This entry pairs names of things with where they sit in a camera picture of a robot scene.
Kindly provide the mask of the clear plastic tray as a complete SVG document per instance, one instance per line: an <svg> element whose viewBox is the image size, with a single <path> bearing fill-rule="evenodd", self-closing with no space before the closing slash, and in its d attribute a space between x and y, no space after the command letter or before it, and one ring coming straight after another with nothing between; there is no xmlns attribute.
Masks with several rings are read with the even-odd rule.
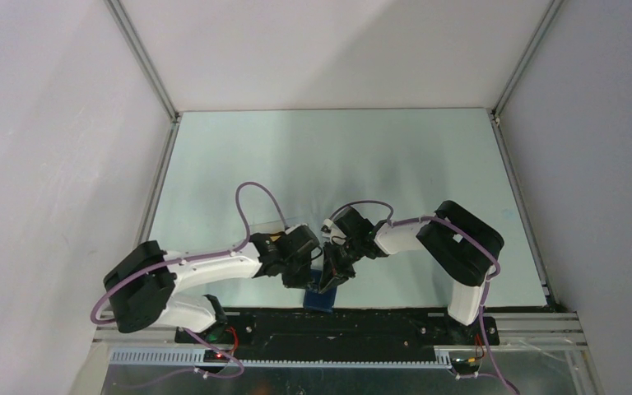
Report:
<svg viewBox="0 0 632 395"><path fill-rule="evenodd" d="M277 219L276 221L268 221L262 223L254 223L249 226L250 234L262 233L262 234L277 234L280 232L284 232L286 229L290 229L291 227L295 227L298 225L307 225L307 222L303 217L287 217L286 225L282 220Z"/></svg>

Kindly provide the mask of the blue leather card holder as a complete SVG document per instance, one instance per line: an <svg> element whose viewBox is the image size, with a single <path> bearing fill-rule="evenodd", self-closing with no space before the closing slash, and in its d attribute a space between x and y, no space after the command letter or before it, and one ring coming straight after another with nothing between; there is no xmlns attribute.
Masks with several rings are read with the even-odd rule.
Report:
<svg viewBox="0 0 632 395"><path fill-rule="evenodd" d="M312 269L310 271L310 275L312 277L313 284L304 293L302 303L303 308L308 311L330 314L333 311L333 306L337 298L337 288L333 288L321 294L318 291L318 283L322 272L320 270Z"/></svg>

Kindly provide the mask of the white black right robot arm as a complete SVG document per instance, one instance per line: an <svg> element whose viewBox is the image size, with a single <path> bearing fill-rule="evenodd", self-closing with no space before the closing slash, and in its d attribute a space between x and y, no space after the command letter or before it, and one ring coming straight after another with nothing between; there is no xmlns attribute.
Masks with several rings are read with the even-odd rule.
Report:
<svg viewBox="0 0 632 395"><path fill-rule="evenodd" d="M387 217L373 224L348 203L323 222L321 231L325 243L320 292L353 278L355 263L364 258L425 250L453 280L445 323L448 338L466 344L479 332L477 319L490 281L500 274L504 239L464 207L446 200L431 216L401 221Z"/></svg>

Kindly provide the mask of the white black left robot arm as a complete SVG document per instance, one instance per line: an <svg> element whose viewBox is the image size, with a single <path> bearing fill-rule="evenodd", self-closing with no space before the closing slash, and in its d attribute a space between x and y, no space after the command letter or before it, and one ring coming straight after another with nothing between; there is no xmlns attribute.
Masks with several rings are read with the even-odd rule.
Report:
<svg viewBox="0 0 632 395"><path fill-rule="evenodd" d="M151 326L179 327L206 342L218 342L227 321L214 295L189 296L186 290L218 281L279 276L287 288L312 283L310 265L323 250L304 224L277 232L255 233L233 249L170 257L157 241L139 244L105 277L103 300L112 318L103 320L95 308L92 320L113 324L124 334Z"/></svg>

